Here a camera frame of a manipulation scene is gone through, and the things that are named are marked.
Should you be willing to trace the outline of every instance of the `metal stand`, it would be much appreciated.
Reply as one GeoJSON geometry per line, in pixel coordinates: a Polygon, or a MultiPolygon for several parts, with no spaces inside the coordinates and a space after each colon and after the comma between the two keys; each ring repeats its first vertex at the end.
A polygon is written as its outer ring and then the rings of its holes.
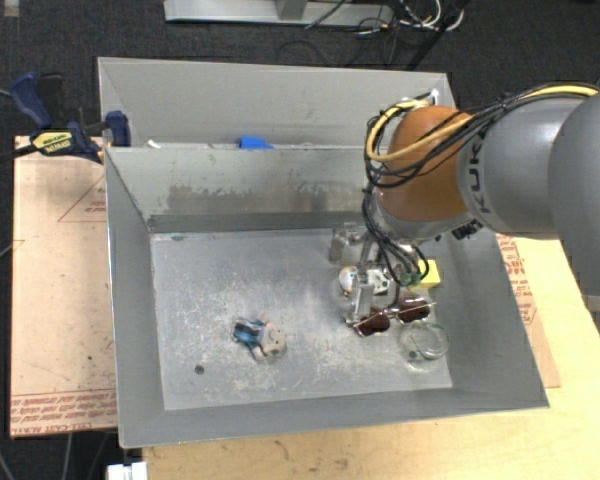
{"type": "MultiPolygon", "coordinates": [[[[310,25],[329,13],[336,2],[310,0],[165,0],[167,22],[233,22],[310,25]]],[[[385,5],[342,4],[320,25],[355,27],[370,17],[389,21],[385,5]]]]}

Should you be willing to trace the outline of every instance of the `yellow cable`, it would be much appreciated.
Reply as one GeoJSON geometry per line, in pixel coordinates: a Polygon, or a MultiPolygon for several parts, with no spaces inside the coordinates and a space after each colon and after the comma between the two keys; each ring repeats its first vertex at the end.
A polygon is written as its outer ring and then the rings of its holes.
{"type": "MultiPolygon", "coordinates": [[[[546,87],[544,89],[538,89],[537,91],[533,91],[533,92],[527,94],[526,96],[523,96],[520,99],[525,100],[527,98],[533,98],[536,96],[545,96],[547,94],[560,94],[560,93],[573,93],[573,94],[577,94],[579,96],[589,97],[589,96],[593,96],[597,92],[598,91],[596,89],[593,89],[590,87],[581,87],[581,86],[577,86],[577,85],[560,85],[560,86],[555,86],[555,87],[546,87]]],[[[399,149],[398,151],[394,151],[393,153],[389,153],[387,155],[378,155],[378,154],[374,153],[373,142],[374,142],[375,137],[376,137],[378,131],[380,130],[380,128],[382,126],[384,126],[385,123],[387,123],[391,119],[391,117],[393,117],[393,115],[396,112],[398,112],[400,109],[411,108],[411,107],[418,108],[421,106],[422,107],[428,106],[428,102],[423,101],[423,100],[420,100],[420,101],[414,100],[414,101],[405,102],[405,103],[397,103],[396,105],[394,105],[393,107],[391,107],[387,111],[385,111],[382,114],[382,116],[380,117],[380,119],[378,119],[376,124],[369,131],[369,135],[367,136],[367,143],[366,143],[367,156],[371,160],[374,160],[376,162],[390,162],[391,160],[396,160],[405,155],[408,155],[409,153],[412,153],[413,151],[415,151],[423,146],[426,146],[430,142],[433,142],[434,140],[437,140],[444,135],[449,135],[449,134],[455,132],[456,130],[462,128],[462,126],[464,126],[470,119],[472,119],[472,116],[469,116],[469,117],[460,119],[459,121],[456,121],[454,123],[450,123],[450,124],[444,126],[443,128],[440,128],[438,131],[432,133],[431,135],[427,136],[426,138],[419,140],[405,148],[399,149]]]]}

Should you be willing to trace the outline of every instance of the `wooden table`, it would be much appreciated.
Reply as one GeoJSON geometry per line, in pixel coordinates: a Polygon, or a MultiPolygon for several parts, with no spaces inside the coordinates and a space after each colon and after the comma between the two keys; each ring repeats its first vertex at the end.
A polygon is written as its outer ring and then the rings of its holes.
{"type": "Polygon", "coordinates": [[[146,448],[149,478],[600,479],[600,337],[560,244],[516,242],[560,374],[549,409],[146,448]]]}

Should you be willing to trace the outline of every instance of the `small toy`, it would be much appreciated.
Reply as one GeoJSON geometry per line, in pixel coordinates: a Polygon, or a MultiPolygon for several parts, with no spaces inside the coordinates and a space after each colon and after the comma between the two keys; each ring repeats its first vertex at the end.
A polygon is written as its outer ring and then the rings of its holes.
{"type": "Polygon", "coordinates": [[[238,318],[232,337],[235,341],[247,345],[256,361],[262,361],[265,357],[278,356],[287,347],[287,339],[280,328],[276,324],[263,322],[260,319],[238,318]]]}

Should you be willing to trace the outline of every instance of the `clamp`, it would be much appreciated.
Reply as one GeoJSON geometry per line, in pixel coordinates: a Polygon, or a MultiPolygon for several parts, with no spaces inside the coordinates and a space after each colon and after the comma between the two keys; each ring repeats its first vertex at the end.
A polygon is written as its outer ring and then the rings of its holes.
{"type": "Polygon", "coordinates": [[[66,116],[71,112],[62,102],[60,75],[38,77],[33,71],[25,73],[11,84],[9,93],[18,109],[36,124],[36,130],[29,137],[30,145],[18,150],[18,156],[39,151],[45,156],[69,155],[102,163],[102,147],[86,130],[102,132],[108,129],[112,137],[110,145],[131,144],[128,120],[120,111],[109,112],[103,122],[89,127],[82,126],[75,120],[75,115],[67,120],[66,116]]]}

